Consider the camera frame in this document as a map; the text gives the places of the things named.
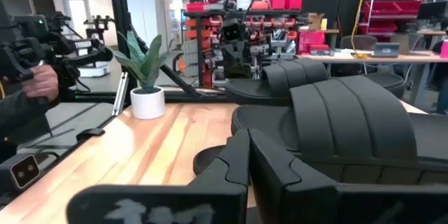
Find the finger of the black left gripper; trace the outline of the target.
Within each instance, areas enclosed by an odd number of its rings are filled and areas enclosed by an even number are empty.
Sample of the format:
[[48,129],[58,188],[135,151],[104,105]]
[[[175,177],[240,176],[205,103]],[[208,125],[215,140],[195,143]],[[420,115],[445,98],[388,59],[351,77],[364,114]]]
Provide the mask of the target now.
[[235,57],[234,57],[234,50],[228,49],[227,50],[227,76],[231,77],[235,73]]
[[237,70],[236,75],[237,77],[245,77],[245,65],[244,65],[244,49],[238,49],[237,52]]

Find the brown cardboard box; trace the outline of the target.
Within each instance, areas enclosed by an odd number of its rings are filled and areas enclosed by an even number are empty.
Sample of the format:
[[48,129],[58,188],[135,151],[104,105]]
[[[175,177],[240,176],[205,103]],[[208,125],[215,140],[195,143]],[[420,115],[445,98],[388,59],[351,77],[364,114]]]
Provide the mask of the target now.
[[321,21],[324,18],[324,13],[308,13],[308,27],[309,30],[315,31],[321,29]]

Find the person's hand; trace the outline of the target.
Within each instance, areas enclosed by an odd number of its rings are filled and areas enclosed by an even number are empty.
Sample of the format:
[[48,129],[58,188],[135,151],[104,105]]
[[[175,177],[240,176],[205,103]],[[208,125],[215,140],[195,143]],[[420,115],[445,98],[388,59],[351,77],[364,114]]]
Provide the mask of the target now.
[[21,82],[24,93],[30,98],[45,97],[53,102],[59,95],[59,83],[56,72],[49,65],[34,66],[33,78]]

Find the red tool case stack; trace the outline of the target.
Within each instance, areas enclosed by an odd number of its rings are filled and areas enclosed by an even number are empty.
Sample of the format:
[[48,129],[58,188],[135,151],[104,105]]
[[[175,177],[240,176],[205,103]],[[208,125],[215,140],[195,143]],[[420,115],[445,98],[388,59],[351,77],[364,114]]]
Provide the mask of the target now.
[[330,47],[326,44],[326,35],[322,31],[301,31],[298,39],[298,54],[329,55]]

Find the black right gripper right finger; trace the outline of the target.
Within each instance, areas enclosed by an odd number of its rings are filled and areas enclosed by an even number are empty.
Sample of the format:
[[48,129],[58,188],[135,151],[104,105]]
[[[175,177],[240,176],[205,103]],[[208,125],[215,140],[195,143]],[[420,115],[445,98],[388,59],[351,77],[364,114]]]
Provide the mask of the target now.
[[249,136],[264,224],[448,224],[448,186],[338,183],[262,132]]

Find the black foam slide sandal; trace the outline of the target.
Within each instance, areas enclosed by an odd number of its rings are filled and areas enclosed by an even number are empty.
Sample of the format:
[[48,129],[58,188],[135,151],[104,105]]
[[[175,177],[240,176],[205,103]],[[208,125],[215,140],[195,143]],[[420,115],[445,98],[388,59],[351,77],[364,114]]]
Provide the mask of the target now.
[[241,105],[231,130],[258,130],[344,183],[448,184],[448,116],[412,113],[361,77],[291,88],[286,106]]
[[205,148],[198,152],[193,158],[192,169],[195,175],[201,174],[219,155],[225,145]]
[[328,72],[323,63],[295,59],[264,67],[257,80],[229,80],[225,86],[225,96],[239,105],[287,106],[291,100],[290,89],[326,80]]

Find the green plant in white pot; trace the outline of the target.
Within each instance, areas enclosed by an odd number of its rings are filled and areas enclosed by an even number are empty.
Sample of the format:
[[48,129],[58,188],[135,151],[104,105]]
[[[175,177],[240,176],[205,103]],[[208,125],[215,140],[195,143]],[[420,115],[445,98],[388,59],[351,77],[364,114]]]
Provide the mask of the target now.
[[156,80],[160,74],[160,67],[165,63],[167,53],[160,52],[162,35],[157,35],[150,43],[146,52],[141,49],[134,31],[127,31],[124,38],[129,51],[129,57],[123,52],[112,50],[118,63],[125,67],[136,78],[139,87],[130,90],[130,100],[133,116],[140,120],[151,120],[165,114],[165,93],[157,86]]

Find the person's forearm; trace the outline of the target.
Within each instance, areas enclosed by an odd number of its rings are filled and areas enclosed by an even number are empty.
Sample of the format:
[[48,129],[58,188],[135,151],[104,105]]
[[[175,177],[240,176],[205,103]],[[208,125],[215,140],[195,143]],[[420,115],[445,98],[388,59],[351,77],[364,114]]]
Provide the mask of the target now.
[[28,97],[18,91],[0,100],[0,163],[17,153],[17,145],[4,139],[51,108],[45,97]]

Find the black rack with orange bins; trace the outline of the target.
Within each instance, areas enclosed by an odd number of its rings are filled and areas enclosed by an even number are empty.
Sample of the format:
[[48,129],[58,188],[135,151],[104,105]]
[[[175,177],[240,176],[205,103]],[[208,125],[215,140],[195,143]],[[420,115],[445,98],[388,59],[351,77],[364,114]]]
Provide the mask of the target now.
[[263,67],[281,60],[291,60],[297,52],[298,28],[307,21],[299,10],[208,10],[185,13],[181,27],[185,41],[182,53],[175,56],[172,66],[185,77],[197,77],[196,85],[223,87],[224,77],[220,32],[227,13],[245,18],[252,57],[251,77],[257,79]]

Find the metal cart with red bins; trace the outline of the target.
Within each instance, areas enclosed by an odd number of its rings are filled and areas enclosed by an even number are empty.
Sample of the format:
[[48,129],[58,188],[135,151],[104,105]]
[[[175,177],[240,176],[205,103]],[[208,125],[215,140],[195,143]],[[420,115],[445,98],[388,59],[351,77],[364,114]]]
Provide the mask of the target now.
[[422,0],[364,0],[358,33],[388,41],[416,20],[421,4]]

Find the black computer monitor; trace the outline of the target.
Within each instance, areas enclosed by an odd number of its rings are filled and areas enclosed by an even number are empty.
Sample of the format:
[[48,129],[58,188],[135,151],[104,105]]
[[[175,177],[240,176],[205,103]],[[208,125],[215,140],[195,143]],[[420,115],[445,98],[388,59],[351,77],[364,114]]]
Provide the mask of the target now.
[[448,1],[422,3],[417,14],[418,20],[441,20],[448,18]]

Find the silver aluminium bar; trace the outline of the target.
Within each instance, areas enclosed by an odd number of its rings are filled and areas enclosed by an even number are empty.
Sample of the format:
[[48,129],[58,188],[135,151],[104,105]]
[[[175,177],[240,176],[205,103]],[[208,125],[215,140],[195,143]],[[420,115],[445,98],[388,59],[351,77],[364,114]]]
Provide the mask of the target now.
[[118,89],[116,92],[115,101],[112,109],[112,116],[119,116],[123,110],[128,82],[129,82],[128,72],[124,71],[121,73],[120,81],[118,83]]

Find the wooden office desk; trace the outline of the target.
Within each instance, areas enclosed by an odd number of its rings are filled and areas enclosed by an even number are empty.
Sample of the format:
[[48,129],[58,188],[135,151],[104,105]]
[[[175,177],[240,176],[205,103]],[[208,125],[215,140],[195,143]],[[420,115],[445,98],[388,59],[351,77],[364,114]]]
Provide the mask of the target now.
[[431,51],[415,51],[414,54],[399,55],[398,57],[366,57],[360,59],[345,52],[336,56],[303,54],[295,57],[316,60],[326,64],[411,64],[413,88],[409,102],[415,107],[420,107],[424,101],[424,90],[430,76],[431,63],[448,63],[448,57],[443,58]]

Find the black metal table frame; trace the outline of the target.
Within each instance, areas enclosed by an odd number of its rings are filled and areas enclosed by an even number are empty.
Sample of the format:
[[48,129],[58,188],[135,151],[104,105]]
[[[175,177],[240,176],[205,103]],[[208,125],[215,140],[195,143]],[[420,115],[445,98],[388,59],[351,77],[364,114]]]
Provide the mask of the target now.
[[[115,26],[118,33],[118,51],[124,53],[127,57],[130,56],[127,44],[123,37],[119,35],[133,29],[131,14],[128,11],[127,0],[111,0],[113,7],[113,14],[115,15]],[[137,86],[137,80],[125,68],[122,72],[128,72],[129,82],[127,86],[127,93],[125,97],[125,106],[130,105],[130,90]],[[178,89],[168,91],[165,93],[167,103],[227,103],[228,99],[222,91],[217,92],[200,92],[193,86],[187,84],[181,77],[170,69],[166,64],[160,67],[160,71],[166,74],[172,81],[177,84]],[[84,103],[110,103],[115,101],[116,92],[76,92],[71,96],[72,102]]]

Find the white machine base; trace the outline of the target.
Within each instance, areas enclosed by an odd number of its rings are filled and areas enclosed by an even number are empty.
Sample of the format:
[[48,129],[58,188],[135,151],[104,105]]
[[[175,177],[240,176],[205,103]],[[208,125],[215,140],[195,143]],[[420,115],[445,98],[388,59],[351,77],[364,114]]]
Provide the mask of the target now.
[[108,62],[95,62],[87,66],[78,67],[81,78],[99,78],[110,73]]

